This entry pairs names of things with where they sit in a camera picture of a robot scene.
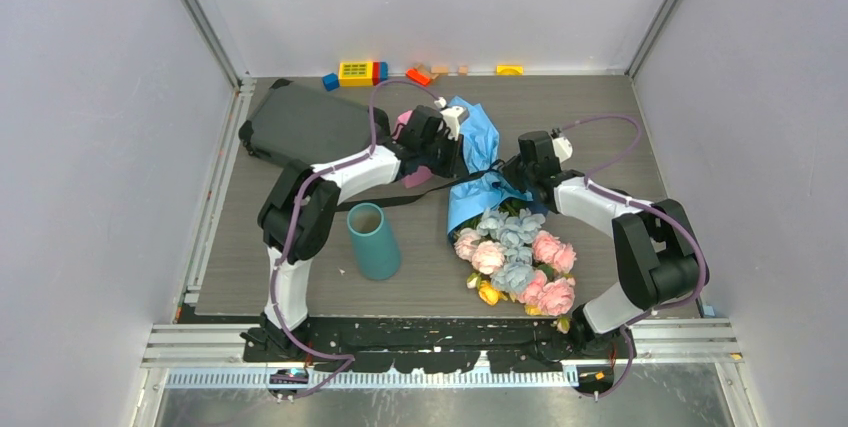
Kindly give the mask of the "black ribbon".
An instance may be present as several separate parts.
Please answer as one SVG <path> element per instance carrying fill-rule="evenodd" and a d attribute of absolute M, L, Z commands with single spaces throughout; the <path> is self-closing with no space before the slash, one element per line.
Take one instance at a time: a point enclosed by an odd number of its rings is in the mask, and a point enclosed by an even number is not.
<path fill-rule="evenodd" d="M 456 186 L 464 184 L 464 183 L 469 183 L 471 181 L 480 180 L 480 179 L 483 179 L 488 174 L 501 175 L 503 173 L 503 168 L 506 166 L 506 164 L 507 164 L 506 161 L 504 161 L 502 159 L 498 159 L 495 162 L 493 162 L 485 170 L 481 170 L 481 171 L 477 171 L 477 172 L 474 172 L 474 173 L 467 174 L 463 177 L 459 177 L 459 178 L 457 178 L 457 179 L 455 179 L 451 182 L 445 183 L 441 186 L 434 187 L 434 188 L 431 188 L 429 190 L 425 190 L 423 193 L 419 193 L 419 194 L 394 196 L 394 197 L 371 198 L 371 199 L 365 199 L 365 200 L 359 200 L 359 201 L 346 201 L 346 202 L 340 203 L 335 208 L 335 212 L 336 213 L 349 212 L 354 207 L 356 207 L 357 205 L 365 204 L 365 203 L 374 204 L 374 205 L 376 205 L 377 207 L 380 207 L 380 208 L 391 208 L 391 207 L 400 207 L 400 206 L 404 206 L 404 205 L 410 205 L 410 204 L 413 204 L 415 202 L 418 202 L 419 200 L 421 200 L 422 198 L 424 198 L 428 194 L 431 194 L 431 193 L 434 193 L 434 192 L 437 192 L 437 191 L 440 191 L 440 190 L 451 189 L 453 187 L 456 187 Z"/>

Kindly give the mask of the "blue flower bouquet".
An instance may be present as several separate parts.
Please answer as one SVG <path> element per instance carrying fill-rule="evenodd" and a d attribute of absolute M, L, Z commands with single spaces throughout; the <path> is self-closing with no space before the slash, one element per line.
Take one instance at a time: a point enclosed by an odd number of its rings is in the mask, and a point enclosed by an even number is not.
<path fill-rule="evenodd" d="M 545 230 L 544 209 L 507 184 L 500 135 L 483 107 L 459 97 L 449 105 L 468 116 L 459 124 L 462 159 L 474 176 L 449 191 L 448 240 L 471 268 L 466 287 L 489 306 L 518 303 L 567 333 L 576 300 L 574 247 Z"/>

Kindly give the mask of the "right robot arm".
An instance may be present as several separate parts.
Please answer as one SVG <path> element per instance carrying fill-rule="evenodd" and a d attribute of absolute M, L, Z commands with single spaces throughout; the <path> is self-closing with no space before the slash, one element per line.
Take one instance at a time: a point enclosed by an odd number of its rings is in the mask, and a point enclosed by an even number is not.
<path fill-rule="evenodd" d="M 506 183 L 550 212 L 579 220 L 612 239 L 617 281 L 577 307 L 566 333 L 574 350 L 596 357 L 625 328 L 653 311 L 694 301 L 709 277 L 703 251 L 683 206 L 649 203 L 605 188 L 551 159 L 515 156 L 501 170 Z"/>

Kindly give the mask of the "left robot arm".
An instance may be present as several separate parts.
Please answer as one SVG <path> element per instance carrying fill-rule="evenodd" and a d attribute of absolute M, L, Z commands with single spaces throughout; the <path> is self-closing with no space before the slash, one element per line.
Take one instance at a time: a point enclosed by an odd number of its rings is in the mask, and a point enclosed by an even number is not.
<path fill-rule="evenodd" d="M 356 153 L 329 163 L 288 160 L 260 209 L 257 223 L 269 256 L 269 293 L 259 324 L 241 333 L 246 352 L 258 350 L 284 361 L 315 351 L 302 325 L 308 318 L 307 286 L 313 259 L 330 235 L 343 202 L 389 185 L 426 166 L 443 178 L 462 178 L 461 126 L 467 108 L 416 107 L 392 135 L 368 110 L 368 142 Z"/>

